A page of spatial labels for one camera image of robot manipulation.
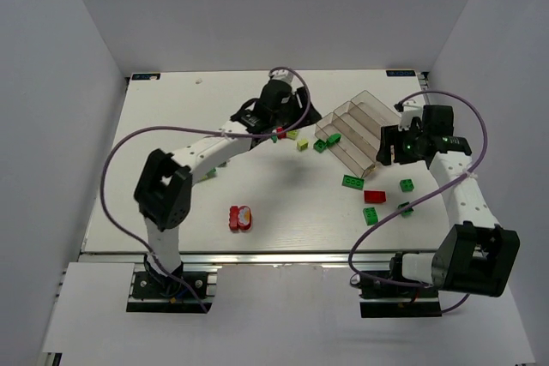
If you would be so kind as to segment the green 2x2 lego brick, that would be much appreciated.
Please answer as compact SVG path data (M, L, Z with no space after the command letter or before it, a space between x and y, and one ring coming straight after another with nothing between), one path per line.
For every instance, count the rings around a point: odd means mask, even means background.
M323 153L327 149L327 142L322 139L318 139L315 141L313 149L318 153Z

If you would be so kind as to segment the green 2x2 lego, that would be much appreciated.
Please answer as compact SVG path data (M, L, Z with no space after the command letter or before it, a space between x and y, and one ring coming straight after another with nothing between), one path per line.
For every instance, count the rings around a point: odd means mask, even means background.
M401 191L404 192L404 193L413 192L414 189L415 189L413 180L412 180L412 179L409 179L409 178L407 178L407 179L402 179L402 180L399 182L399 185L400 185Z
M378 223L377 210L374 207L366 207L363 209L363 216L365 223L368 226L372 226Z

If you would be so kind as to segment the green sloped lego brick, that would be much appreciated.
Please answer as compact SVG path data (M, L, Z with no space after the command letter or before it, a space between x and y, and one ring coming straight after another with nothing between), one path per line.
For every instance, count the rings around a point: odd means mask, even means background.
M332 147L335 144L339 143L341 140L341 134L335 133L329 136L329 138L326 140L327 147Z

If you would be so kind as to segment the green long lego brick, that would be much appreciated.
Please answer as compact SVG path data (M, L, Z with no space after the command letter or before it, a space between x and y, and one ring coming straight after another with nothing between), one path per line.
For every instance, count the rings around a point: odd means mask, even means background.
M364 188L364 180L360 177L344 175L341 185L350 189L362 190Z

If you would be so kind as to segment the green on lime long lego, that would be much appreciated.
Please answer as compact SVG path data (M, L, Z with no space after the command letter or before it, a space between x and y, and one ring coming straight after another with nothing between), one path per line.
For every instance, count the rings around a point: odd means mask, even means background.
M216 172L217 172L217 170L216 170L215 168L213 168L212 170L208 171L208 173L206 174L205 177L206 177L207 179L210 179L210 178L212 178L212 177L215 177L215 176L216 176Z

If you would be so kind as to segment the green 2x2 lego front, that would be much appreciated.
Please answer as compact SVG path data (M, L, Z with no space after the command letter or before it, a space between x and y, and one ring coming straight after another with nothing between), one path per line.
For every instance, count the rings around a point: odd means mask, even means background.
M366 207L363 209L363 216L365 223L368 226L372 226L378 223L377 210L374 207Z

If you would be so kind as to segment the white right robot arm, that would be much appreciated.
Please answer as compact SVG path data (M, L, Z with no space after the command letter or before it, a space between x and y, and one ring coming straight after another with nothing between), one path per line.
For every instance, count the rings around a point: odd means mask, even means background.
M401 121L381 128L382 165L425 162L442 190L449 233L436 252L405 253L400 275L415 283L487 297L502 295L520 240L486 204L471 167L468 141L454 132L448 105L397 105Z

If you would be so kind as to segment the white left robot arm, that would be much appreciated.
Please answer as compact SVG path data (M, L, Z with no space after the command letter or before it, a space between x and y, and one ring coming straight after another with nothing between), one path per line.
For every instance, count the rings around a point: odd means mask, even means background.
M191 191L208 171L270 138L279 127L301 129L321 119L305 86L273 78L260 96L245 102L221 128L171 153L152 151L136 185L134 198L147 227L153 250L146 270L157 281L179 277L179 225L191 205Z

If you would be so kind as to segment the lime 2x2 lego brick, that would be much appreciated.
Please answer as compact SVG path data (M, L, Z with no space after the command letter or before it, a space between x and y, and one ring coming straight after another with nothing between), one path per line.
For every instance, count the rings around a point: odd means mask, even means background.
M287 131L286 133L286 138L287 139L291 139L291 140L296 140L299 136L299 131L298 130L290 130L290 131Z

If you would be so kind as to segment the clear compartment organizer tray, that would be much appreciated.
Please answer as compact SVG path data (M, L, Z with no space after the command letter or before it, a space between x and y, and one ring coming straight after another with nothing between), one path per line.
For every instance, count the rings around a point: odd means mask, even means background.
M339 134L329 151L354 176L366 178L377 166L381 128L400 122L400 116L364 90L316 123L315 137L326 141Z

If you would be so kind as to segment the blue table label right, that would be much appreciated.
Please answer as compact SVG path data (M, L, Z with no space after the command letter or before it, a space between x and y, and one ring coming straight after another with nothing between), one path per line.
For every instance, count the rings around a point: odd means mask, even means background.
M415 77L416 73L411 69L387 69L386 75L388 77Z

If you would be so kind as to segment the red flat lego brick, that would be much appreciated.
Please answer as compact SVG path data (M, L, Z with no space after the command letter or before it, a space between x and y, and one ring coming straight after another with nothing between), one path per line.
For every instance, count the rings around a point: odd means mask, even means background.
M382 190L365 190L364 201L367 204L383 204L387 201L387 195Z

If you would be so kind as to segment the red flower lego block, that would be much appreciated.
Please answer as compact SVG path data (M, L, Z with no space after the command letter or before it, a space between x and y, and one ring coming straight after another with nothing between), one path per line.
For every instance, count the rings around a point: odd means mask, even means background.
M252 224L252 213L248 206L230 206L228 220L230 231L249 231Z

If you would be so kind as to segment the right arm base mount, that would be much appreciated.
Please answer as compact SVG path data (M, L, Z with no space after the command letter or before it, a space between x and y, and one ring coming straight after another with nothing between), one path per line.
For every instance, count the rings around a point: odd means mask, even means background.
M404 287L382 283L354 274L350 286L359 290L363 319L401 319L440 317L442 310L434 289Z

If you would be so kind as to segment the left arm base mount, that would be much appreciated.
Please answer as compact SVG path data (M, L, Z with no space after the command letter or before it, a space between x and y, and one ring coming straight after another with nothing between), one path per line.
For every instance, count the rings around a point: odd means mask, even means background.
M200 314L209 312L213 303L209 273L184 271L178 268L174 275L189 286L163 275L147 271L148 264L135 270L126 303L128 313Z

